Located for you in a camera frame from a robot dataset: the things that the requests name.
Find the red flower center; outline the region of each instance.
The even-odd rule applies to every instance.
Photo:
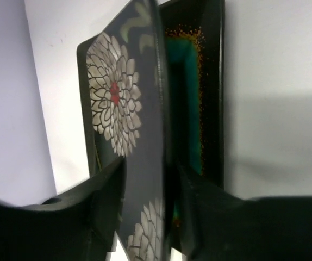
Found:
[[[118,93],[120,90],[118,89],[117,83],[112,82],[110,87],[110,94],[111,94],[111,101],[114,103],[115,106],[118,106],[118,101],[120,100],[120,97]]]

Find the flower pattern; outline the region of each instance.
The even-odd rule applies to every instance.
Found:
[[[162,203],[156,199],[149,202],[141,212],[141,223],[135,225],[133,235],[128,237],[127,253],[131,261],[160,261],[163,230]]]
[[[89,48],[86,63],[93,127],[104,134],[106,141],[111,140],[115,153],[128,156],[136,146],[141,126],[135,60],[128,59],[126,47],[120,46],[114,36],[103,32]]]

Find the white flower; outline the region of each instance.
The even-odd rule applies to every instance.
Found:
[[[141,126],[137,115],[142,107],[135,60],[128,59],[126,47],[120,47],[115,37],[101,33],[89,48],[86,62],[93,127],[111,140],[115,153],[128,156]]]
[[[135,225],[133,235],[128,237],[127,253],[131,261],[160,261],[163,230],[162,204],[156,199],[141,212],[141,224]]]

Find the green leaf design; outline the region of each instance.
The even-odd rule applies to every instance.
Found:
[[[145,47],[155,47],[154,37],[148,34],[142,34],[139,38],[139,51],[143,54]]]
[[[147,6],[141,3],[135,3],[135,10],[139,17],[133,17],[126,21],[120,29],[120,34],[123,40],[128,43],[128,33],[133,27],[147,27],[151,24],[150,10]]]

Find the teal surface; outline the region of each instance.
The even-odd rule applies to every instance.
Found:
[[[188,131],[189,140],[189,163],[190,166],[201,174],[201,134],[199,126],[199,79],[197,65],[197,51],[193,43],[183,39],[167,39],[166,48],[168,53],[168,62],[170,65],[177,64],[184,66],[185,73],[183,76],[185,81],[178,81],[178,76],[171,75],[170,72],[170,87],[175,95],[179,91],[186,91],[188,100],[184,103],[188,106]],[[177,204],[174,207],[173,220],[179,219],[179,211]]]

